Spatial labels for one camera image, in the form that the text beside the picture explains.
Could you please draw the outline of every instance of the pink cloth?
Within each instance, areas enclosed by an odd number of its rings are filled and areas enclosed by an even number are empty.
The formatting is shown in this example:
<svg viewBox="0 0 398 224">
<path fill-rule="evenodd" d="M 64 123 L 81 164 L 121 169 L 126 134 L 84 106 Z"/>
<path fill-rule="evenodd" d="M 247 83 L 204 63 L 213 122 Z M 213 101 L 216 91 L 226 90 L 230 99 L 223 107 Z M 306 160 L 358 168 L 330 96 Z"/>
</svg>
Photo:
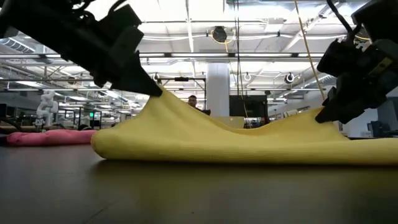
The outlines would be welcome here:
<svg viewBox="0 0 398 224">
<path fill-rule="evenodd" d="M 64 146 L 89 144 L 95 130 L 51 130 L 46 133 L 12 133 L 7 136 L 11 146 Z"/>
</svg>

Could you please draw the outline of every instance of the workbench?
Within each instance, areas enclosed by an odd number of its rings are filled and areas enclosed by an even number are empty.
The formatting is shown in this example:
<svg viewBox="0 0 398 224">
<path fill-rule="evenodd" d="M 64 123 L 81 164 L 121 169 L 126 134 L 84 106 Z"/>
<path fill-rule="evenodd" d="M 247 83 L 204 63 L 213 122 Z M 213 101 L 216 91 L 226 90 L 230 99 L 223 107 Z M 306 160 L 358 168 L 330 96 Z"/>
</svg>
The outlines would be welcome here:
<svg viewBox="0 0 398 224">
<path fill-rule="evenodd" d="M 398 223 L 398 168 L 106 161 L 0 147 L 0 223 Z"/>
</svg>

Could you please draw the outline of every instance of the yellow fabric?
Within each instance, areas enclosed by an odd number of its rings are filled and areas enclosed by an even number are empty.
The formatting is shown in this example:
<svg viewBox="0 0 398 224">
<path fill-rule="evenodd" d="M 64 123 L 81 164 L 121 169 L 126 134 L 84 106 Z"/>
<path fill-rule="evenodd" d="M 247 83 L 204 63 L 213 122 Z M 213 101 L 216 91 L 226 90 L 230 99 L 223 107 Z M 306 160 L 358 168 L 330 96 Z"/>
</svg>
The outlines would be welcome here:
<svg viewBox="0 0 398 224">
<path fill-rule="evenodd" d="M 91 145 L 106 159 L 272 164 L 398 164 L 398 139 L 350 141 L 319 110 L 257 129 L 235 129 L 167 90 L 135 119 L 98 131 Z"/>
</svg>

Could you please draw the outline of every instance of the desk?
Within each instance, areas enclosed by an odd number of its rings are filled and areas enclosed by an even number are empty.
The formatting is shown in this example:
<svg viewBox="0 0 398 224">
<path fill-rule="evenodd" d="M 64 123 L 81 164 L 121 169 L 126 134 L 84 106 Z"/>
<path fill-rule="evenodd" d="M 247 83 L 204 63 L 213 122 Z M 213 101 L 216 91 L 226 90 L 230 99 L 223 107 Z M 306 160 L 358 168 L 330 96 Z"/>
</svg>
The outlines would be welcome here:
<svg viewBox="0 0 398 224">
<path fill-rule="evenodd" d="M 398 168 L 103 161 L 0 148 L 0 222 L 398 223 Z"/>
</svg>

